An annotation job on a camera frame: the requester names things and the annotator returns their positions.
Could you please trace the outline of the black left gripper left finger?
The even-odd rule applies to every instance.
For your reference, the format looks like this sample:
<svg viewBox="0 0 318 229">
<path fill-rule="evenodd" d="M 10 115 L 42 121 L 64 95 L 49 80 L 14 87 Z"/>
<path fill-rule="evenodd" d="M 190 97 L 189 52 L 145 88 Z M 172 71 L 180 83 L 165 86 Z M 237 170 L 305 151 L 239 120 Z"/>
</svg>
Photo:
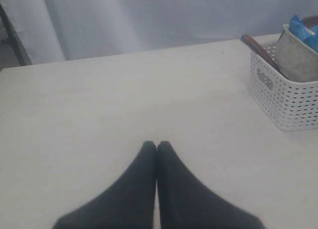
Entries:
<svg viewBox="0 0 318 229">
<path fill-rule="evenodd" d="M 60 217 L 56 229 L 151 229 L 157 148 L 145 141 L 125 172 L 103 193 Z"/>
</svg>

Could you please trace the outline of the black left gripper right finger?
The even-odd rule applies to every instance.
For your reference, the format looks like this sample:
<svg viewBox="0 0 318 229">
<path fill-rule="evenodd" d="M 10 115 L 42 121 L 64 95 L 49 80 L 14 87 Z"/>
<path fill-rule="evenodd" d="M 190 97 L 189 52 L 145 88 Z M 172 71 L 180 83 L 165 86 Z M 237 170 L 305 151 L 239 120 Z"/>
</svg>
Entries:
<svg viewBox="0 0 318 229">
<path fill-rule="evenodd" d="M 163 229 L 262 229 L 256 216 L 201 183 L 168 141 L 157 147 L 156 177 Z"/>
</svg>

